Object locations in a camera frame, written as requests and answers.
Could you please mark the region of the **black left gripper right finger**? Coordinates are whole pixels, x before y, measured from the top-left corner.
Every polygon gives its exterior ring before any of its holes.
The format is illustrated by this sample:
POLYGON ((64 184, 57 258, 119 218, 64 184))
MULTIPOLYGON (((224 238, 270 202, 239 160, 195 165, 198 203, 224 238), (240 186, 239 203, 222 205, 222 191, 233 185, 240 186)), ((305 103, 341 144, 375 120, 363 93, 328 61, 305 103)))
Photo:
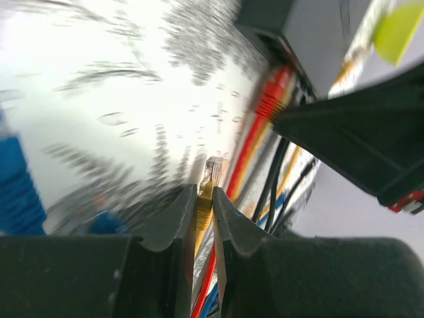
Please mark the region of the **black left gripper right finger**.
POLYGON ((273 237, 213 191, 222 317, 422 317, 423 266, 393 238, 273 237))

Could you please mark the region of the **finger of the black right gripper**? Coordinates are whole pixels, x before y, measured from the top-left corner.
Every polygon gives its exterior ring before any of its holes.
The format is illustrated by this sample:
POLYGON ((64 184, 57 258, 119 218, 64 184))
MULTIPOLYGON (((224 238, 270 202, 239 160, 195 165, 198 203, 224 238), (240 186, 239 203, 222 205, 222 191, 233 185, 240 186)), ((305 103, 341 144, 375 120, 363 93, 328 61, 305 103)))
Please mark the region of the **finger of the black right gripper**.
POLYGON ((395 213, 423 211, 423 64, 332 99, 290 107, 274 130, 395 213))

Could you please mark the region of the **black network switch box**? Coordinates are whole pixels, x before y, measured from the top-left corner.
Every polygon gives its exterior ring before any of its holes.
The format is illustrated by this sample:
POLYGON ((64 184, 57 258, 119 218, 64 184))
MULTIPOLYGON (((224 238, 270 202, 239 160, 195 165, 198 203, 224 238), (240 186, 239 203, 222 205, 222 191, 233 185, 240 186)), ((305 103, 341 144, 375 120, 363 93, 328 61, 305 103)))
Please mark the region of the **black network switch box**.
POLYGON ((326 96, 370 1, 243 1, 235 26, 271 64, 287 62, 326 96))

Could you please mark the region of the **yellow ethernet cable short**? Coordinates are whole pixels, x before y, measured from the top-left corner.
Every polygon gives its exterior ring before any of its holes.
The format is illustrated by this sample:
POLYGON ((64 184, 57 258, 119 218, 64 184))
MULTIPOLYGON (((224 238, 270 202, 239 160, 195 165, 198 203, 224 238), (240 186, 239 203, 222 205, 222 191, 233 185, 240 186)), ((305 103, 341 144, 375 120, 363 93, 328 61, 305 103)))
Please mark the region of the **yellow ethernet cable short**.
POLYGON ((197 256, 206 230, 209 228, 212 219, 213 189, 219 185, 223 167, 221 157, 211 156, 205 163, 203 179, 199 185, 197 196, 197 219, 195 234, 195 252, 197 256))

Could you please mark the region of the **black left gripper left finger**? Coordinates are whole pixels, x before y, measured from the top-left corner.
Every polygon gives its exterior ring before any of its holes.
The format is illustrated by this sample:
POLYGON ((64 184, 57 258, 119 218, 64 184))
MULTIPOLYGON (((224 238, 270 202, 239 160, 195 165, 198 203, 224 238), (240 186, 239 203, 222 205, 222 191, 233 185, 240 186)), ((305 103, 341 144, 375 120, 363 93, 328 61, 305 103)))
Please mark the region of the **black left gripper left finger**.
POLYGON ((1 238, 2 317, 189 317, 197 188, 134 235, 1 238))

